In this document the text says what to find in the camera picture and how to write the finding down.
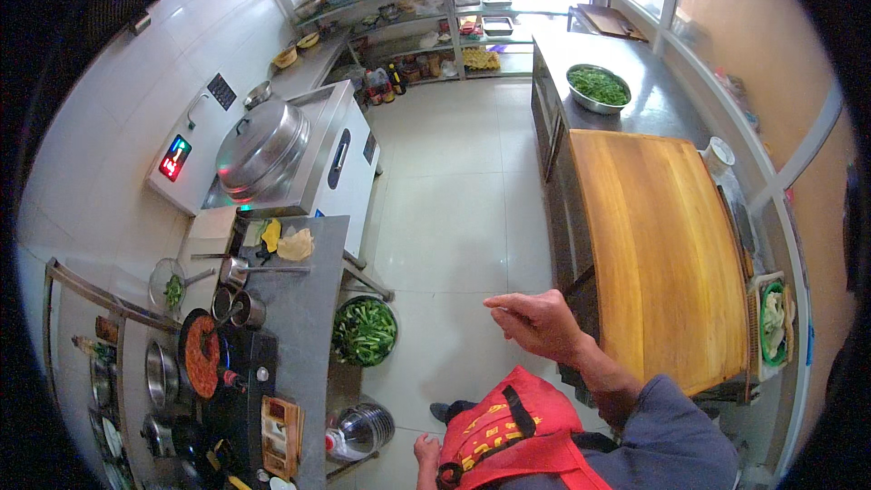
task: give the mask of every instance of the white tile wall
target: white tile wall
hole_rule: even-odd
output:
[[[24,190],[19,283],[38,359],[44,264],[55,256],[94,284],[146,303],[152,267],[178,254],[189,225],[145,185],[152,160],[216,72],[239,96],[227,114],[241,115],[245,93],[267,79],[269,60],[292,38],[275,0],[159,0],[148,9],[151,26],[115,38],[67,96]],[[92,336],[94,316],[105,311],[75,297],[65,292],[59,303],[59,393],[66,410],[82,413],[88,367],[70,335]],[[79,418],[77,435],[87,425]],[[90,430],[81,442],[91,443],[84,456],[93,463]]]

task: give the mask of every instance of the green vegetables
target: green vegetables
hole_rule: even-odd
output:
[[[629,102],[629,95],[617,79],[598,69],[580,67],[568,73],[569,82],[583,96],[599,103],[623,106]]]
[[[386,304],[375,298],[354,298],[335,315],[333,352],[342,363],[373,367],[390,354],[395,343],[396,320]]]
[[[164,291],[166,306],[174,309],[179,304],[179,301],[181,301],[181,296],[184,292],[185,286],[181,283],[181,277],[179,275],[172,275],[169,282],[166,283],[166,291]]]

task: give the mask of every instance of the stove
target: stove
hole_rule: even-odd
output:
[[[293,176],[251,199],[230,198],[220,186],[214,162],[242,110],[230,107],[224,112],[220,105],[205,100],[196,108],[201,117],[195,129],[185,123],[169,134],[148,183],[193,216],[202,209],[224,206],[237,206],[238,213],[249,218],[350,216],[345,250],[359,257],[381,147],[354,100],[354,88],[343,80],[288,103],[299,107],[311,122],[308,146]]]
[[[264,395],[275,396],[278,340],[241,328],[220,334],[226,340],[230,369],[244,377],[248,386],[239,392],[219,385],[203,405],[202,422],[215,439],[230,441],[235,457],[231,473],[256,488],[257,470],[263,467],[260,404]]]

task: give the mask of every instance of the wooden cutting board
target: wooden cutting board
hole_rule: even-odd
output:
[[[590,226],[602,349],[642,382],[687,395],[740,373],[747,312],[725,208],[696,148],[572,129]]]
[[[578,4],[577,8],[600,33],[606,36],[639,39],[647,42],[644,33],[627,20],[626,16],[619,10],[594,4]]]

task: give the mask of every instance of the yellow cloth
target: yellow cloth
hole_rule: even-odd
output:
[[[267,243],[267,250],[274,252],[278,249],[278,239],[281,236],[281,222],[273,218],[273,221],[267,225],[267,230],[260,235]]]
[[[299,231],[295,235],[278,240],[278,257],[289,261],[302,261],[312,255],[314,239],[308,229]]]

